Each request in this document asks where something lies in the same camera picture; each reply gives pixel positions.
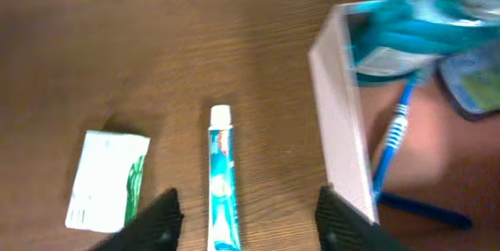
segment box side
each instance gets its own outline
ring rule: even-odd
[[[309,51],[325,167],[334,190],[368,219],[378,221],[371,199],[359,94],[352,83],[350,56],[345,52],[344,11],[344,5],[335,7]]]

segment bottle label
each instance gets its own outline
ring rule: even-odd
[[[420,69],[438,57],[379,47],[356,67],[356,72],[371,76],[399,76]]]

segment wooden table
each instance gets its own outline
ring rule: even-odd
[[[81,250],[66,229],[84,132],[152,137],[141,206],[176,187],[179,250],[207,236],[209,107],[230,103],[246,250],[319,248],[326,182],[306,54],[360,0],[2,0],[0,249]]]

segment toothpaste cap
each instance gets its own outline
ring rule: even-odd
[[[212,106],[210,110],[210,125],[230,125],[231,110],[228,105]]]

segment clear plastic cap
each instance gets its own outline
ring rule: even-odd
[[[210,110],[210,125],[230,125],[231,110],[228,105],[212,106]]]

